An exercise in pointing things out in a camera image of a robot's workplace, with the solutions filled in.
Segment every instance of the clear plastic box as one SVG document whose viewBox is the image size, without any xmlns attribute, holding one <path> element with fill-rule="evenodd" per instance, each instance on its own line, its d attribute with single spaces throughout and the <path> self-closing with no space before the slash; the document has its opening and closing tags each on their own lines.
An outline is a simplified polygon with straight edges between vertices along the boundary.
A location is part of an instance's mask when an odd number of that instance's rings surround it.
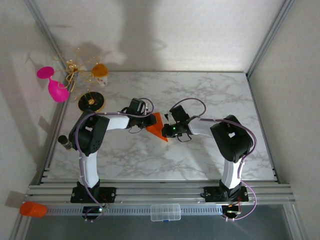
<svg viewBox="0 0 320 240">
<path fill-rule="evenodd" d="M 180 204 L 159 204 L 151 205 L 150 208 L 152 222 L 170 222 L 181 219 Z"/>
</svg>

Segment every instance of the white backdrop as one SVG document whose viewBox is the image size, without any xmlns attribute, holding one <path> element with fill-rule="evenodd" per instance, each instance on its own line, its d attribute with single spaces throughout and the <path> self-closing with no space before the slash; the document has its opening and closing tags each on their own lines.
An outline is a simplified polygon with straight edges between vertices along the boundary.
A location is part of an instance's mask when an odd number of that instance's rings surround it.
<svg viewBox="0 0 320 240">
<path fill-rule="evenodd" d="M 283 0 L 36 0 L 61 51 L 112 71 L 246 71 Z"/>
</svg>

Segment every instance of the black bracket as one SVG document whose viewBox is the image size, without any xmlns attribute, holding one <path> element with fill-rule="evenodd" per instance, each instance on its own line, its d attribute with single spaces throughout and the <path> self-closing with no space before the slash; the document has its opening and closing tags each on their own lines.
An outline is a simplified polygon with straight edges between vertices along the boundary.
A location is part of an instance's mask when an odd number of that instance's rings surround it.
<svg viewBox="0 0 320 240">
<path fill-rule="evenodd" d="M 247 188 L 242 186 L 231 198 L 225 198 L 219 186 L 205 186 L 200 196 L 206 203 L 249 202 Z"/>
<path fill-rule="evenodd" d="M 235 219 L 241 212 L 239 205 L 230 204 L 222 206 L 222 213 L 227 218 Z"/>
<path fill-rule="evenodd" d="M 69 141 L 75 150 L 76 146 L 76 129 L 79 123 L 89 114 L 93 112 L 86 110 L 82 113 L 76 124 L 69 133 Z M 109 118 L 99 115 L 93 115 L 87 118 L 80 126 L 78 132 L 78 143 L 81 151 L 86 155 L 93 154 L 100 148 L 109 124 Z"/>
<path fill-rule="evenodd" d="M 116 190 L 115 187 L 101 187 L 100 182 L 93 188 L 89 188 L 91 194 L 101 204 L 113 204 L 116 199 Z M 94 203 L 85 187 L 79 182 L 77 182 L 77 186 L 72 189 L 70 202 L 73 204 Z"/>
<path fill-rule="evenodd" d="M 234 115 L 227 116 L 225 120 L 240 124 Z M 221 155 L 229 162 L 237 163 L 253 146 L 250 135 L 239 126 L 220 122 L 210 129 Z"/>
</svg>

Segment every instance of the orange cylinder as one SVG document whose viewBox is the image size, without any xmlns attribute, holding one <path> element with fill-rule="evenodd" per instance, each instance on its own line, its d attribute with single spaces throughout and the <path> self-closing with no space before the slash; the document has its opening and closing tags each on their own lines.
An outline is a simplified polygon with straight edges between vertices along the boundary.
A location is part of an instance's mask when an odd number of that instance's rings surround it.
<svg viewBox="0 0 320 240">
<path fill-rule="evenodd" d="M 27 217 L 42 218 L 47 214 L 48 208 L 45 205 L 27 201 L 20 207 L 20 214 Z"/>
<path fill-rule="evenodd" d="M 108 68 L 104 64 L 97 64 L 94 68 L 91 70 L 92 74 L 96 78 L 103 78 L 106 77 L 109 73 Z"/>
</svg>

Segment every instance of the gold wire sculpture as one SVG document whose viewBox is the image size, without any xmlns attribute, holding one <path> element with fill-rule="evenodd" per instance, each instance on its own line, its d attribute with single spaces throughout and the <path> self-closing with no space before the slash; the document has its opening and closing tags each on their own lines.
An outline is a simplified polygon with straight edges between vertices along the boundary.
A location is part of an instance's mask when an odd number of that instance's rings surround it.
<svg viewBox="0 0 320 240">
<path fill-rule="evenodd" d="M 97 78 L 94 76 L 94 74 L 91 71 L 86 71 L 84 69 L 81 69 L 81 67 L 83 67 L 86 64 L 97 65 L 100 63 L 101 58 L 99 56 L 93 56 L 93 57 L 89 58 L 87 61 L 85 61 L 83 64 L 79 64 L 78 63 L 79 56 L 85 54 L 87 52 L 87 49 L 84 47 L 78 47 L 74 50 L 74 52 L 75 52 L 75 61 L 73 61 L 72 59 L 66 61 L 64 59 L 64 55 L 62 53 L 57 53 L 57 54 L 53 55 L 53 57 L 52 57 L 52 59 L 54 61 L 62 61 L 66 64 L 65 69 L 54 71 L 54 74 L 57 72 L 61 72 L 61 71 L 65 71 L 68 73 L 68 75 L 65 77 L 67 84 L 63 88 L 68 88 L 73 83 L 70 92 L 72 93 L 74 91 L 75 86 L 76 86 L 76 81 L 77 81 L 77 79 L 74 77 L 74 75 L 76 73 L 81 74 L 83 77 L 88 77 L 88 78 L 84 79 L 85 83 L 99 85 L 99 82 L 98 82 Z"/>
</svg>

